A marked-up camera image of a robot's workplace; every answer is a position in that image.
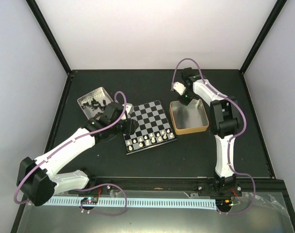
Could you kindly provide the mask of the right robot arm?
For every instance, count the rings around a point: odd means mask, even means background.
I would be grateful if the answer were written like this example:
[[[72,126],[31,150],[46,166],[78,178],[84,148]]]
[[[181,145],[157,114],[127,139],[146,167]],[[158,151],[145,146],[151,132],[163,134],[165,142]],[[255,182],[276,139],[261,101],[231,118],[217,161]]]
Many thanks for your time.
[[[212,187],[216,195],[225,196],[236,184],[233,137],[241,126],[237,99],[219,92],[190,67],[182,70],[181,78],[183,83],[175,82],[173,88],[179,93],[182,104],[188,105],[192,99],[202,99],[210,106],[210,127],[215,136],[217,155]]]

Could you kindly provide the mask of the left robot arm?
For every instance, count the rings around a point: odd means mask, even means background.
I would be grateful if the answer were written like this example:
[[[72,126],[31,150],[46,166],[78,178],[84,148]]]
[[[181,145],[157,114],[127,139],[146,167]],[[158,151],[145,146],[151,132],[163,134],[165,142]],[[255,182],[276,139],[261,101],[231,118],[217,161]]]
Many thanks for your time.
[[[103,112],[90,118],[75,133],[49,152],[35,158],[24,158],[19,165],[17,188],[35,206],[41,206],[52,196],[81,189],[93,193],[96,181],[84,169],[60,174],[59,171],[82,152],[119,133],[133,134],[138,128],[130,118],[133,105],[110,102]]]

